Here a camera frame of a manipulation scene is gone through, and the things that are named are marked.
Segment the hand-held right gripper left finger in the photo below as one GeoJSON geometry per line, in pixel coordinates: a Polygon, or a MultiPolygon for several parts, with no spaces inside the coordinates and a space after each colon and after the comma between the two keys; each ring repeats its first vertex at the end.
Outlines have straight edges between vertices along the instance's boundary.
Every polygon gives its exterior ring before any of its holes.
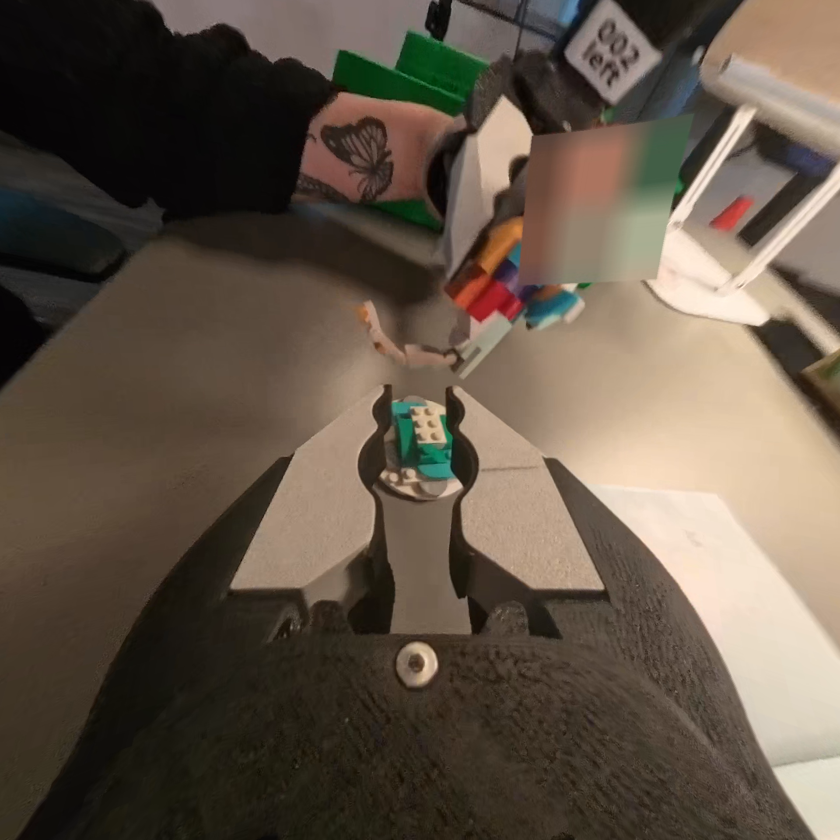
{"type": "Polygon", "coordinates": [[[302,620],[336,602],[363,633],[391,629],[395,584],[382,502],[392,388],[380,385],[298,447],[229,586],[231,595],[277,595],[302,620]]]}

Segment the colourful lego fish model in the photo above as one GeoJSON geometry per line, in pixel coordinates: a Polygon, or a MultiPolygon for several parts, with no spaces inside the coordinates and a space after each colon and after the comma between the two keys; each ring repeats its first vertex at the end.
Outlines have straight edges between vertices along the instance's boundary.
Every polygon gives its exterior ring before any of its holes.
{"type": "Polygon", "coordinates": [[[520,278],[523,216],[490,229],[475,255],[447,282],[444,292],[465,315],[466,336],[445,352],[451,371],[464,380],[517,324],[541,332],[571,323],[585,309],[577,285],[534,285],[520,278]]]}

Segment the person's left forearm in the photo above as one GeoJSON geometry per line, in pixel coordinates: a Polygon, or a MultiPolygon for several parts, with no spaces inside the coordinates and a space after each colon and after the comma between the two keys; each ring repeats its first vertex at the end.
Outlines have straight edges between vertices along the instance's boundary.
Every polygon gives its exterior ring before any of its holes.
{"type": "Polygon", "coordinates": [[[1,2],[1,128],[126,207],[174,220],[293,200],[446,212],[462,118],[337,89],[235,28],[193,34],[149,2],[1,2]]]}

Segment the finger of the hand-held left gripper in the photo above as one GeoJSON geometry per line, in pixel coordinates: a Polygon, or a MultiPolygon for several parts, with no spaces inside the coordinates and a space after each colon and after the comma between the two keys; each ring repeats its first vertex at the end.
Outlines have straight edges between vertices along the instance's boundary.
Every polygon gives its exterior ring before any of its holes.
{"type": "Polygon", "coordinates": [[[529,157],[531,143],[528,121],[504,95],[464,134],[445,176],[439,252],[446,279],[457,276],[497,217],[497,203],[514,182],[512,168],[529,157]]]}

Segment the green plastic bin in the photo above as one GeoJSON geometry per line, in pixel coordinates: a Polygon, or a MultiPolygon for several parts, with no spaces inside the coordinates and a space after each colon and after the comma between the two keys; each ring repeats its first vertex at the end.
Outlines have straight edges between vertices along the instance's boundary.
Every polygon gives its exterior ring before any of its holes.
{"type": "Polygon", "coordinates": [[[331,80],[356,95],[412,102],[455,117],[488,67],[477,56],[409,31],[394,68],[342,49],[331,80]]]}

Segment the small red box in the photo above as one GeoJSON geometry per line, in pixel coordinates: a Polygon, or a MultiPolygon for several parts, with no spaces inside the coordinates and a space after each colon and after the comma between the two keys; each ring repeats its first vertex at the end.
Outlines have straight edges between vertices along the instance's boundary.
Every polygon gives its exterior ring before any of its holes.
{"type": "Polygon", "coordinates": [[[722,233],[730,233],[741,223],[742,218],[753,204],[752,196],[738,196],[710,220],[709,227],[722,233]]]}

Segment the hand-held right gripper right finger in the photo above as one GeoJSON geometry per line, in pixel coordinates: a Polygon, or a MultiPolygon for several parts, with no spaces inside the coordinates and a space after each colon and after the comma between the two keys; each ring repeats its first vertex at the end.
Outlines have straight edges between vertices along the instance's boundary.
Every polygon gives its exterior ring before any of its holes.
{"type": "Polygon", "coordinates": [[[446,391],[452,466],[449,575],[474,634],[514,602],[531,634],[559,634],[553,602],[606,593],[543,452],[460,386],[446,391]]]}

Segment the round white teal lego base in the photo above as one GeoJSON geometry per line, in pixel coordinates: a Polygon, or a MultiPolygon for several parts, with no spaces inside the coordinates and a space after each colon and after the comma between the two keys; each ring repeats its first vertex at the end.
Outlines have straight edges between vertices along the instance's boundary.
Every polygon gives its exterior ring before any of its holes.
{"type": "Polygon", "coordinates": [[[381,486],[410,501],[452,497],[462,488],[452,466],[453,438],[445,407],[421,397],[391,404],[381,486]]]}

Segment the open lego instruction booklet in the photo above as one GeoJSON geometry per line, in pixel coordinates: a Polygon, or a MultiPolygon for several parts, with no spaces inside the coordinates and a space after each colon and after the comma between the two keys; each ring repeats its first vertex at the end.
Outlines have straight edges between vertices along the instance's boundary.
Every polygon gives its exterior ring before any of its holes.
{"type": "Polygon", "coordinates": [[[774,768],[838,761],[838,648],[719,496],[590,488],[675,579],[774,768]]]}

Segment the white orange lego fin piece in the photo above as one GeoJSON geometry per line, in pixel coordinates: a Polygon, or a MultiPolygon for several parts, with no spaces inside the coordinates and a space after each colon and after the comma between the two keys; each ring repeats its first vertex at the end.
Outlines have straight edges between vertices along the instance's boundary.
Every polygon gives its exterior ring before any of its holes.
{"type": "Polygon", "coordinates": [[[383,329],[373,301],[362,303],[357,312],[373,349],[395,364],[410,369],[446,368],[452,370],[460,362],[460,356],[453,348],[440,350],[425,344],[399,344],[394,341],[383,329]]]}

